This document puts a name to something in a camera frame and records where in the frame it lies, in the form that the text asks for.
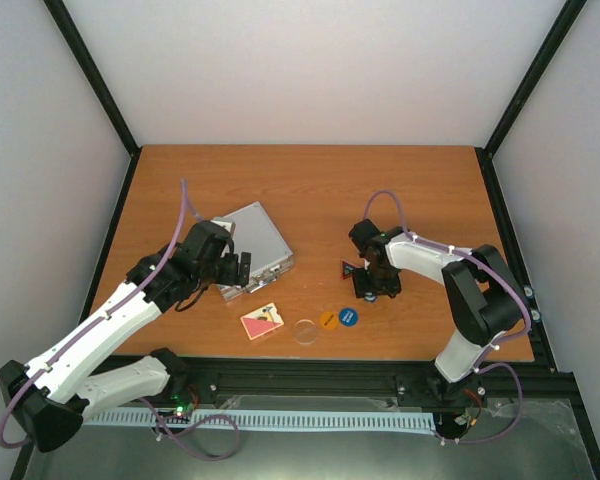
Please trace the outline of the aluminium poker case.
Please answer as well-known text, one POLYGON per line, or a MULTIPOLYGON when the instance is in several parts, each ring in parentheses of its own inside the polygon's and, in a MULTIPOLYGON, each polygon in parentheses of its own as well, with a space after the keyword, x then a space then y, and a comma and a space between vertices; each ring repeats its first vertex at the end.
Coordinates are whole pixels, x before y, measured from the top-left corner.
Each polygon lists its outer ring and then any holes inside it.
POLYGON ((245 287, 218 286, 226 302, 264 288, 293 267, 291 248, 260 202, 220 217, 231 218, 236 223, 232 237, 234 252, 240 255, 246 251, 252 255, 250 281, 245 287))

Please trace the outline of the triangular all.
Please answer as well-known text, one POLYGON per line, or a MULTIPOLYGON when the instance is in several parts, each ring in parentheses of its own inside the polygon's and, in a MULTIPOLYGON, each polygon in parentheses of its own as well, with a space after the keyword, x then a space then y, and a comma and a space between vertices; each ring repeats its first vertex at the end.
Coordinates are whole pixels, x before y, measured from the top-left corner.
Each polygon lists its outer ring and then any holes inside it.
POLYGON ((357 266, 347 260, 341 259, 340 260, 340 271, 341 271, 341 279, 342 280, 346 280, 348 278, 351 278, 354 271, 357 269, 357 266))

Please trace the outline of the pink yellow card deck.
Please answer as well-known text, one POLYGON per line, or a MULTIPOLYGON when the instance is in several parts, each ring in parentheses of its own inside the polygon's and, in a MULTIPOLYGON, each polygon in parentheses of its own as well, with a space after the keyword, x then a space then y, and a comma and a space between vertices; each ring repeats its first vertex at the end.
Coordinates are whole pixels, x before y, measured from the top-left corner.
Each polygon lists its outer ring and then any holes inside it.
POLYGON ((275 303, 271 302, 240 317, 249 340, 265 336, 284 325, 275 303))

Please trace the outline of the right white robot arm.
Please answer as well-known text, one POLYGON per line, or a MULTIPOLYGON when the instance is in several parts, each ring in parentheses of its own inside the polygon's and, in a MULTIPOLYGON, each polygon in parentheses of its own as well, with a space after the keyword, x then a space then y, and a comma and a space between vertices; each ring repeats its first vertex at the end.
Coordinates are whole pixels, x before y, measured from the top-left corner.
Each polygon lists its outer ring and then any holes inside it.
POLYGON ((420 391, 438 404, 457 397, 461 385, 519 321, 531 321, 523 289, 492 245, 466 249, 438 244, 401 227, 381 231, 368 218, 353 226, 349 239, 364 260, 352 273, 358 298, 395 298, 402 291, 400 273, 406 270, 445 288, 454 332, 418 382, 420 391))

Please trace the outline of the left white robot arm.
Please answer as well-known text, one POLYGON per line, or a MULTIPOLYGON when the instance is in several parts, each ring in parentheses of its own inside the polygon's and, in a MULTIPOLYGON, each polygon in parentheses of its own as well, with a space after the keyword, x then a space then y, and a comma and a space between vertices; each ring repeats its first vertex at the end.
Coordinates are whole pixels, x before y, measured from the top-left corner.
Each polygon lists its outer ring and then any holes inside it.
POLYGON ((244 286, 249 253, 236 254, 235 224, 216 217, 193 225, 185 239, 142 258, 110 298, 55 346, 0 368, 7 418, 43 453, 64 445, 84 422, 141 397, 193 398, 187 364, 166 347, 102 374, 94 371, 138 330, 169 309, 193 306, 213 284, 244 286))

